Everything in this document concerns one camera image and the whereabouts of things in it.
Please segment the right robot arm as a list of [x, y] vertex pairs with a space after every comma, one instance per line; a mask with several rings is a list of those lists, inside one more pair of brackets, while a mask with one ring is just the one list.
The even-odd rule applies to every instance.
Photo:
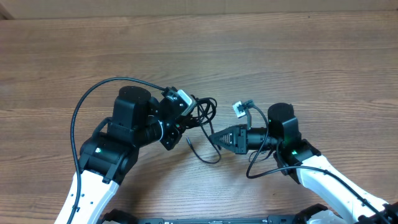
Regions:
[[235, 154], [267, 152], [274, 157], [277, 168], [260, 173], [260, 177], [281, 172], [326, 202], [302, 210], [291, 223], [397, 223], [396, 203], [363, 190], [302, 138], [291, 104], [270, 106], [263, 128], [251, 126], [249, 111], [255, 108], [252, 101], [239, 101], [233, 108], [237, 117], [246, 117], [248, 122], [212, 134], [211, 142]]

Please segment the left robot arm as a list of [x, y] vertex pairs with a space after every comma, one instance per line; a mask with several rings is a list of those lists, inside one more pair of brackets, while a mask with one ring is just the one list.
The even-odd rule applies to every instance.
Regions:
[[160, 142], [171, 150], [179, 142], [183, 121], [196, 101], [183, 90], [167, 87], [158, 101], [138, 86], [119, 90], [113, 115], [105, 118], [81, 146], [79, 171], [57, 223], [96, 223], [137, 162], [140, 148]]

